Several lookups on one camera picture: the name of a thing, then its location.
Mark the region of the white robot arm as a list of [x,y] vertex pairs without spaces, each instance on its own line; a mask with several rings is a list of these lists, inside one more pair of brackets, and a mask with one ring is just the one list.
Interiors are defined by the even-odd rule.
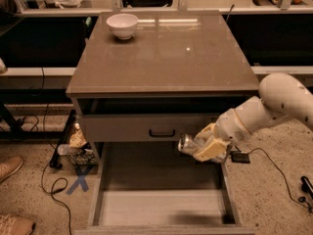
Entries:
[[216,159],[229,146],[238,145],[254,132],[297,119],[313,129],[313,94],[286,73],[271,73],[259,83],[259,96],[253,96],[235,109],[222,114],[205,127],[196,140],[201,146],[193,153],[200,161]]

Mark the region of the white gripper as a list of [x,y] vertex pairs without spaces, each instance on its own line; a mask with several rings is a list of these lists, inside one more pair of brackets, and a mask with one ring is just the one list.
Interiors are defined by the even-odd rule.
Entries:
[[230,144],[237,146],[251,136],[235,109],[230,109],[222,114],[215,124],[210,123],[207,125],[196,135],[196,138],[206,141],[209,138],[214,138],[215,132],[224,141],[213,139],[208,142],[207,146],[198,149],[193,154],[197,161],[223,163],[227,157],[227,149]]

